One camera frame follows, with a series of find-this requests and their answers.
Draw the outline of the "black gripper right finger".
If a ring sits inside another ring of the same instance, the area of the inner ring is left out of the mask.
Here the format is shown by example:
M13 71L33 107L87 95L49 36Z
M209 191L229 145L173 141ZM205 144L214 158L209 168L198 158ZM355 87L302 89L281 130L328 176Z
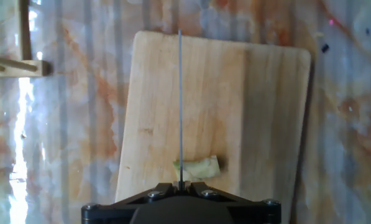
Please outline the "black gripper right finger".
M268 198L251 201L210 187L204 182L185 182L182 190L187 196L209 200L225 208L234 223L281 223L281 203L278 200Z

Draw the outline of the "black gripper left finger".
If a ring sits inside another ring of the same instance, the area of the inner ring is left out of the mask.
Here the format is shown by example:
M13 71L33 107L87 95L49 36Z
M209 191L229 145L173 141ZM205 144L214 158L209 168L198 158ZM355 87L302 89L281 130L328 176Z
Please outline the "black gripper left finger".
M178 187L171 183L159 183L156 187L111 205L88 203L81 208L82 224L130 223L135 212L143 205L175 196Z

